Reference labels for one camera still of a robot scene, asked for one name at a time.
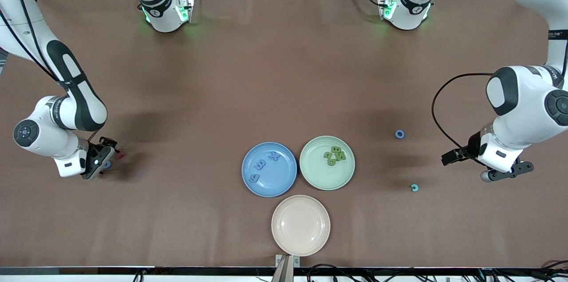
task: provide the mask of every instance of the white plate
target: white plate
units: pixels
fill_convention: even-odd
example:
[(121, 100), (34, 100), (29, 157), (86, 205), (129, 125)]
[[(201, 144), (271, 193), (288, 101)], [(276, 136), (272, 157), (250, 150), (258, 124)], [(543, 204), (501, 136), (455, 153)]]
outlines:
[(325, 207), (307, 195), (285, 199), (272, 215), (272, 236), (284, 252), (292, 255), (318, 252), (327, 242), (330, 228)]

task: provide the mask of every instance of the blue ring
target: blue ring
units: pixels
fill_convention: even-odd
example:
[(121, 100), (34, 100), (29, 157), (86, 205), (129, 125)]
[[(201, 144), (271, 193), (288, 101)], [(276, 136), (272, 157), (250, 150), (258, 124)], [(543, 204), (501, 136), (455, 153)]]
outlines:
[(404, 138), (404, 131), (402, 130), (396, 130), (396, 132), (394, 132), (394, 136), (397, 139), (402, 139)]

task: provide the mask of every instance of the brown tabletop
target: brown tabletop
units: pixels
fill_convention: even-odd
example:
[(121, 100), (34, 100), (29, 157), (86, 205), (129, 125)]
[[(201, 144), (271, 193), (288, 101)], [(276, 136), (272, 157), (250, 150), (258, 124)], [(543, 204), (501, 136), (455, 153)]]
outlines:
[[(282, 252), (272, 212), (300, 194), (321, 201), (332, 223), (307, 266), (567, 258), (566, 134), (525, 151), (534, 172), (483, 183), (471, 161), (442, 166), (454, 146), (430, 116), (454, 75), (544, 63), (546, 23), (513, 0), (435, 1), (419, 29), (403, 32), (367, 0), (197, 0), (197, 23), (161, 34), (135, 0), (41, 0), (108, 107), (99, 135), (128, 156), (85, 181), (18, 148), (13, 127), (63, 90), (10, 57), (0, 79), (0, 265), (271, 266)], [(486, 81), (457, 80), (439, 98), (440, 123), (463, 144), (495, 117)], [(251, 147), (279, 142), (299, 157), (320, 135), (355, 153), (345, 187), (320, 191), (298, 174), (273, 199), (246, 188)]]

